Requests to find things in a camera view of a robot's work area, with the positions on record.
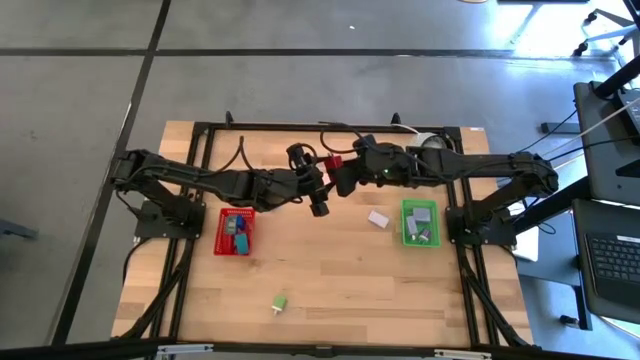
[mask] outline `laptop keyboard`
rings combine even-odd
[[[640,284],[640,239],[607,234],[587,240],[596,276]]]

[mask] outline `red object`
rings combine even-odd
[[[220,220],[218,221],[218,232],[216,233],[216,244],[213,248],[214,255],[235,255],[235,256],[247,256],[249,254],[240,255],[236,253],[236,247],[233,244],[233,235],[227,235],[224,231],[227,225],[227,218],[229,216],[242,215],[247,225],[244,231],[238,232],[238,234],[247,234],[249,240],[249,254],[251,253],[251,243],[253,242],[253,225],[256,219],[256,212],[253,209],[236,209],[225,208],[220,209]]]
[[[331,181],[335,181],[332,171],[329,170],[334,170],[342,167],[342,156],[330,156],[324,161],[324,167],[327,169],[329,179],[331,179]]]

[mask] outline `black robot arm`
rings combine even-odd
[[[333,155],[319,158],[311,146],[294,144],[287,149],[289,169],[210,171],[146,150],[134,150],[123,154],[111,180],[117,191],[142,193],[157,206],[152,213],[157,215],[159,211],[167,222],[189,224],[201,220],[200,210],[194,209],[189,198],[174,195],[160,181],[213,193],[233,206],[252,207],[258,212],[289,202],[300,203],[306,196],[311,200],[313,215],[325,216],[329,213],[328,192],[334,186],[338,195],[345,197],[358,184],[416,188],[463,177],[510,177],[508,185],[485,199],[448,209],[447,225],[453,231],[452,238],[469,244],[508,239],[510,234],[495,232],[510,219],[506,207],[527,196],[547,197],[558,189],[558,175],[550,163],[530,153],[461,155],[446,148],[403,149],[391,143],[376,143],[373,135],[359,137],[353,143],[353,152],[355,158],[344,161]],[[324,162],[331,179],[327,184],[318,169],[319,162]]]

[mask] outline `gray floor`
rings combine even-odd
[[[0,47],[145,48],[159,8],[158,0],[2,1]],[[616,58],[602,57],[612,49],[608,41],[592,46],[595,57],[566,58],[585,32],[610,26],[597,21],[583,28],[590,9],[451,0],[174,0],[161,48],[508,49],[518,59],[156,58],[129,148],[157,149],[166,120],[220,121],[226,110],[241,122],[354,124],[386,124],[397,111],[406,124],[485,127],[492,151],[515,151],[540,136],[541,122],[571,113],[573,83],[604,79],[618,68]],[[140,64],[138,57],[0,57],[6,170],[0,218],[40,230],[36,241],[0,241],[2,348],[40,345],[46,337]],[[536,150],[563,140],[554,137]],[[112,205],[74,342],[110,333],[134,226],[120,204]],[[523,291],[536,343],[640,356],[631,338],[605,324],[593,332],[559,327],[555,318],[575,311],[571,290],[532,281],[523,282]],[[603,339],[619,346],[603,348]]]

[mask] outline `wooden tabletop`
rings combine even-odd
[[[160,154],[185,161],[193,122],[171,121]],[[314,132],[233,131],[215,133],[210,168],[233,155],[238,137],[254,167],[287,168],[285,149],[306,142],[322,149]],[[465,153],[488,153],[480,128],[462,128]],[[378,141],[408,145],[412,135],[375,134]],[[349,148],[353,134],[329,133],[327,142]],[[203,145],[198,149],[200,164]],[[238,159],[231,168],[244,169]],[[496,189],[493,179],[473,179],[475,199]],[[440,210],[440,248],[402,245],[402,199],[434,200]],[[348,198],[329,196],[330,214],[315,218],[308,199],[258,214],[249,257],[213,255],[221,208],[205,194],[206,220],[196,242],[179,338],[190,341],[284,344],[468,346],[460,273],[455,248],[448,242],[443,211],[445,186],[405,189],[358,186]],[[458,191],[462,202],[462,192]],[[391,218],[386,229],[369,223],[372,209]],[[158,290],[167,239],[153,239],[131,258],[112,334],[128,330]],[[492,298],[521,337],[531,341],[529,322],[513,258],[485,246],[484,258]],[[273,298],[283,294],[286,309],[273,315]],[[173,308],[168,302],[161,334],[168,332]],[[481,340],[488,342],[482,306],[475,298]]]

